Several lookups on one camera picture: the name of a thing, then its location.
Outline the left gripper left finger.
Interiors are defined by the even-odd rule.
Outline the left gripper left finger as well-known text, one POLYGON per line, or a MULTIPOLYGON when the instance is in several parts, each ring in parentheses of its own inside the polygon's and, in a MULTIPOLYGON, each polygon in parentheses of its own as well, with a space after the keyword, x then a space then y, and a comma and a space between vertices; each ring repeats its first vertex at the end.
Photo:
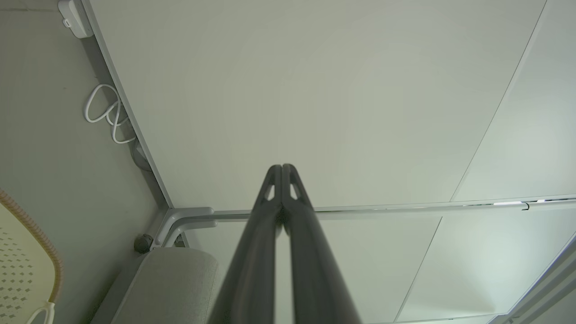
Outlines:
POLYGON ((273 165, 257 195, 208 318, 210 324, 274 321, 276 216, 281 209, 282 167, 273 165))

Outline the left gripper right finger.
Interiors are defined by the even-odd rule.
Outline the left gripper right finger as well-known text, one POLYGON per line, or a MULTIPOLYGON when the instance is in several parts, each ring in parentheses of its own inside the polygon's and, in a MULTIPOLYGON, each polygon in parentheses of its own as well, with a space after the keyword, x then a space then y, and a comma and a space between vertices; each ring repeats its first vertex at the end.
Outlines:
POLYGON ((282 206, 290 238, 294 321, 297 324, 359 324, 304 184, 292 164, 282 166, 282 206))

